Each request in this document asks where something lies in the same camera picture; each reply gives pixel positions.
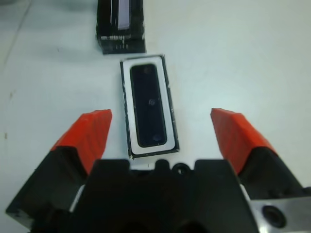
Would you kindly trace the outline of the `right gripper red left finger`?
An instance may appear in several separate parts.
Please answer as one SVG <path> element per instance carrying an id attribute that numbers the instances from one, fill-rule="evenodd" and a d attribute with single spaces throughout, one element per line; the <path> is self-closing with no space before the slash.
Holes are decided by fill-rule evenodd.
<path id="1" fill-rule="evenodd" d="M 6 214 L 26 228 L 50 225 L 67 214 L 93 164 L 105 151 L 112 112 L 82 114 L 56 141 L 13 198 Z"/>

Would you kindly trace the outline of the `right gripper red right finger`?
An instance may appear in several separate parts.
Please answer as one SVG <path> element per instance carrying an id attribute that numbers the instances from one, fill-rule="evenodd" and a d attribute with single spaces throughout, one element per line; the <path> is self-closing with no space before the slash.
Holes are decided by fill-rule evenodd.
<path id="1" fill-rule="evenodd" d="M 252 200 L 309 197 L 270 142 L 241 113 L 213 108 L 210 113 L 220 152 Z"/>

